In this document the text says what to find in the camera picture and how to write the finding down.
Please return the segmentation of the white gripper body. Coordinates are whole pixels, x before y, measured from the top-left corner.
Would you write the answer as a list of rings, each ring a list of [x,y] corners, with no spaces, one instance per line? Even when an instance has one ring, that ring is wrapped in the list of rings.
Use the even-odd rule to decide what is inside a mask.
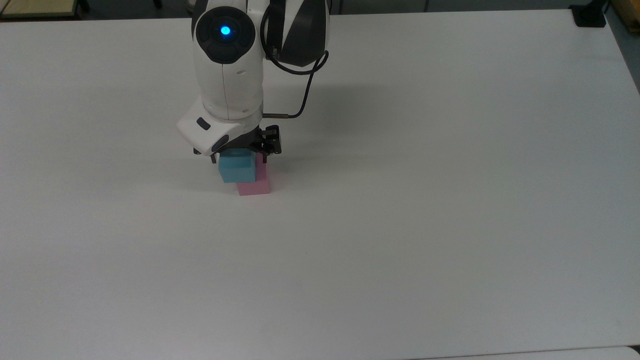
[[[210,157],[224,146],[245,141],[262,121],[264,107],[240,120],[221,120],[209,114],[201,102],[195,102],[177,122],[177,130],[195,155]]]

